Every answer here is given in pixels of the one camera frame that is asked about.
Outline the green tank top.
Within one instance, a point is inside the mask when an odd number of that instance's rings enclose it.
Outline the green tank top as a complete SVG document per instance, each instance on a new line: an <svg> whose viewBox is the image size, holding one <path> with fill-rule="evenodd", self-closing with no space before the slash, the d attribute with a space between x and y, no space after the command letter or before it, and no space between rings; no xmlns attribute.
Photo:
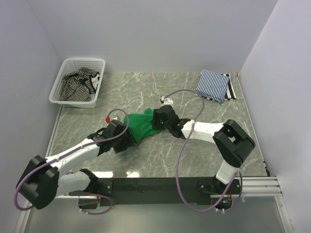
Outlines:
<svg viewBox="0 0 311 233"><path fill-rule="evenodd" d="M153 109L147 108L144 113L129 114L129 130L137 144L145 137L160 133L161 130L154 129L152 121L154 117Z"/></svg>

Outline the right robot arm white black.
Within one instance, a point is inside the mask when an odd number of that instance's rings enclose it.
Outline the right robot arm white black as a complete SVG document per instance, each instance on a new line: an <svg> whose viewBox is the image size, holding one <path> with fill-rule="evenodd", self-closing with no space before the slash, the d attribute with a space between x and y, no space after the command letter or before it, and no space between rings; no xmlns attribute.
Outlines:
<svg viewBox="0 0 311 233"><path fill-rule="evenodd" d="M220 194L230 188L231 178L256 147L255 141L232 119L225 123L204 123L179 118L170 105L153 110L152 128L168 130L175 138L215 144L223 162L213 177L212 188Z"/></svg>

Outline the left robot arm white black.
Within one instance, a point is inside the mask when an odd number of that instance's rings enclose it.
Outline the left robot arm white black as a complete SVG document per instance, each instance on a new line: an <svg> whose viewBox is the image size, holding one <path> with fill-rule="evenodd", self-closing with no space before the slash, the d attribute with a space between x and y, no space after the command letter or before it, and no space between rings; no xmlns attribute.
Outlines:
<svg viewBox="0 0 311 233"><path fill-rule="evenodd" d="M70 170L111 148L133 141L129 124L113 119L107 127L90 134L81 143L62 153L49 158L39 155L33 157L17 183L16 194L21 194L36 209L45 208L55 197L65 193L79 191L97 196L101 186L94 173L81 169L71 174Z"/></svg>

